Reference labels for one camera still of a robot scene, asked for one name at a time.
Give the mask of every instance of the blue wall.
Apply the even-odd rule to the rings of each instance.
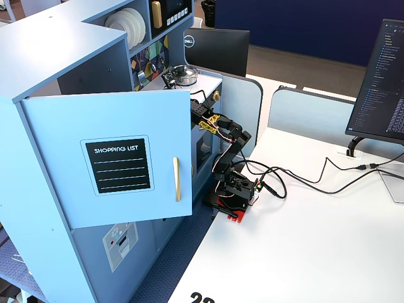
[[[403,0],[219,0],[216,27],[250,30],[250,43],[366,66],[383,18]]]

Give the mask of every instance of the open cabinet door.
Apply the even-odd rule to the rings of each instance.
[[[71,229],[192,213],[188,91],[21,102]]]

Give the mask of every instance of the black number on desk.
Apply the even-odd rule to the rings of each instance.
[[[191,295],[191,298],[193,298],[193,299],[196,298],[196,300],[193,301],[192,303],[201,303],[201,301],[202,301],[202,295],[201,295],[199,292],[194,292],[194,293]],[[215,301],[212,300],[211,298],[205,298],[205,299],[203,300],[203,303],[215,303]]]
[[[195,297],[197,297],[197,298],[196,298],[196,300],[193,301],[192,303],[201,303],[201,301],[202,301],[202,295],[201,295],[199,292],[194,292],[194,293],[191,295],[191,298],[195,299]]]

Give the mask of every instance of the white chair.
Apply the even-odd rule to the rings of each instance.
[[[3,1],[4,1],[4,4],[6,5],[7,13],[10,16],[11,22],[17,21],[17,19],[14,16],[13,10],[11,9],[10,1],[9,0],[3,0]],[[6,23],[9,23],[9,20],[0,19],[0,21],[5,21]]]
[[[191,26],[191,28],[202,28],[202,22],[202,18],[194,17],[194,24]]]

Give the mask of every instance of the monitor stand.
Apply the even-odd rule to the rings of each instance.
[[[404,178],[404,164],[386,164],[380,166],[380,169]],[[404,203],[404,180],[382,172],[380,172],[380,176],[393,198],[393,201],[396,203]]]

